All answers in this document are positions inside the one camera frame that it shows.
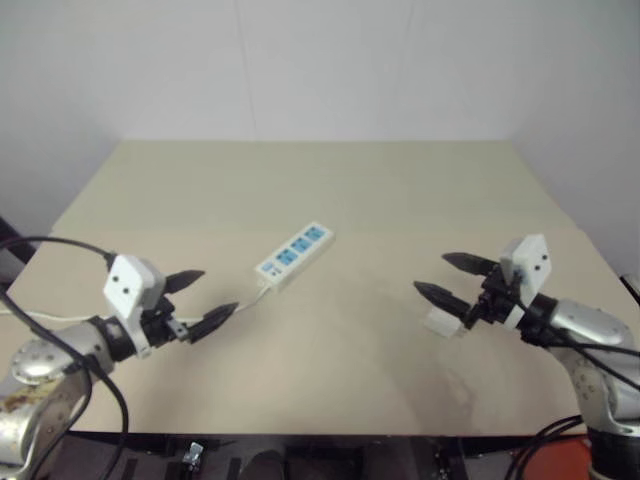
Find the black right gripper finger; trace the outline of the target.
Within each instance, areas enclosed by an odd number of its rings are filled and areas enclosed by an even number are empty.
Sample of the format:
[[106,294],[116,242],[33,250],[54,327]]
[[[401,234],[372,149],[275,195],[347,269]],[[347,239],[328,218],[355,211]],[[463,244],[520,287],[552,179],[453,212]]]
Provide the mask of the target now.
[[464,326],[474,325],[474,320],[469,316],[469,312],[471,311],[471,305],[469,303],[457,298],[449,290],[433,283],[414,281],[413,285],[419,294],[434,307],[460,320]]
[[442,258],[455,268],[475,276],[489,276],[498,262],[465,252],[449,252]]

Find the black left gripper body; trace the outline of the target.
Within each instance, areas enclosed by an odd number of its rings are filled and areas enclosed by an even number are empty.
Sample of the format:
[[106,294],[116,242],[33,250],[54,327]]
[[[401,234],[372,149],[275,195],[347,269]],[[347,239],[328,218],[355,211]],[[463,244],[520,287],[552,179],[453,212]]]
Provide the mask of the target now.
[[188,326],[174,313],[174,304],[165,296],[161,296],[155,306],[142,311],[140,325],[151,347],[159,348],[173,341],[192,342]]

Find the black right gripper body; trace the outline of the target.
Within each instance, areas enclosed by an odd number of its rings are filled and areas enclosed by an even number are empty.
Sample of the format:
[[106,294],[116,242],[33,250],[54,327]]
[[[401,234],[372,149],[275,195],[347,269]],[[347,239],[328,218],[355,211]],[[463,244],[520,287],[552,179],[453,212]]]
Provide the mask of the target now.
[[507,326],[507,318],[521,300],[521,274],[515,272],[507,280],[500,265],[486,275],[482,292],[465,315],[465,328],[471,330],[478,321]]

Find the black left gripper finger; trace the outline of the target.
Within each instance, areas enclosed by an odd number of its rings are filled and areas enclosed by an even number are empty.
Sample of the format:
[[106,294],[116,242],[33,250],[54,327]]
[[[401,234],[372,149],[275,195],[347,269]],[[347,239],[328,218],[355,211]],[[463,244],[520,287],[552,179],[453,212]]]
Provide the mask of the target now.
[[209,334],[221,327],[231,316],[234,315],[238,303],[228,303],[220,305],[213,310],[207,312],[200,321],[190,325],[187,328],[187,340],[190,344],[194,344],[204,339]]
[[205,275],[202,270],[183,270],[165,277],[162,295],[178,293],[199,280]]

